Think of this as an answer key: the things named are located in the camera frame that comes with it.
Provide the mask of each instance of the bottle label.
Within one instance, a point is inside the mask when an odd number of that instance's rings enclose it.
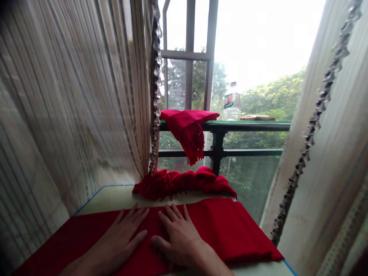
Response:
[[[225,109],[229,107],[239,107],[239,100],[240,100],[239,93],[231,93],[225,95],[225,103],[223,105],[223,108]]]

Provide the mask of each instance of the wrist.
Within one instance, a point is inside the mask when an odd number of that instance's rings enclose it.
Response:
[[[73,275],[88,275],[88,276],[101,276],[103,275],[102,267],[97,262],[94,262],[89,258],[86,253],[77,259],[75,273]]]
[[[195,272],[209,275],[208,268],[214,263],[216,257],[215,251],[205,241],[196,242],[191,248],[187,259],[187,266]]]

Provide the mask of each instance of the crumpled red scarf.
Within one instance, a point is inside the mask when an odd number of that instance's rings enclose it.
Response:
[[[204,158],[204,135],[202,124],[216,120],[220,114],[203,110],[163,110],[160,119],[166,121],[168,128],[183,147],[188,164],[193,166]]]
[[[148,174],[142,182],[133,188],[133,194],[139,194],[150,200],[164,199],[167,196],[186,191],[201,191],[205,194],[226,192],[237,199],[237,193],[229,186],[227,179],[216,176],[208,167],[200,167],[196,173],[167,172],[166,169]]]
[[[183,205],[177,207],[183,213]],[[212,198],[188,204],[187,208],[199,235],[227,264],[283,259],[240,202],[233,202],[231,198]],[[155,276],[182,270],[172,267],[151,244],[153,235],[169,240],[158,218],[159,211],[166,213],[165,207],[150,208],[136,231],[139,233],[147,229],[147,237],[127,263],[113,275]],[[118,214],[119,211],[112,211],[71,217],[14,275],[58,275],[99,240]]]

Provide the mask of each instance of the green foliage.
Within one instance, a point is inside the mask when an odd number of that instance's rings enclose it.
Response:
[[[185,76],[185,61],[171,61],[168,67],[169,90],[182,90],[176,97],[175,105],[170,104],[169,109],[184,109],[183,85]],[[278,121],[291,121],[299,94],[302,90],[302,82],[306,69],[296,74],[281,77],[268,84],[259,85],[241,93],[240,116],[244,115],[268,115],[276,117]],[[193,87],[192,109],[202,110],[204,106],[206,62],[193,62]],[[214,64],[212,83],[211,111],[223,114],[223,97],[228,89],[225,67],[223,64]],[[160,102],[160,108],[164,109],[164,99]],[[227,133],[224,149],[272,149],[283,148],[287,133],[285,132],[231,132]],[[212,134],[207,136],[207,144],[210,145]],[[180,143],[170,132],[160,133],[160,149],[181,149]],[[222,159],[220,174],[227,177],[230,185],[237,191],[238,200],[243,203],[256,222],[262,216],[267,194],[272,178],[279,163],[279,156],[245,156],[227,157]],[[196,171],[201,165],[209,165],[209,159],[198,162],[192,168],[187,165],[187,158],[160,158],[159,169],[166,168],[169,171],[180,172],[189,169]]]

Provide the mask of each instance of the scarf fringe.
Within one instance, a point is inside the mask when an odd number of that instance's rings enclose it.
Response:
[[[204,134],[202,126],[195,123],[184,130],[181,146],[187,153],[187,160],[193,166],[198,160],[204,159]]]

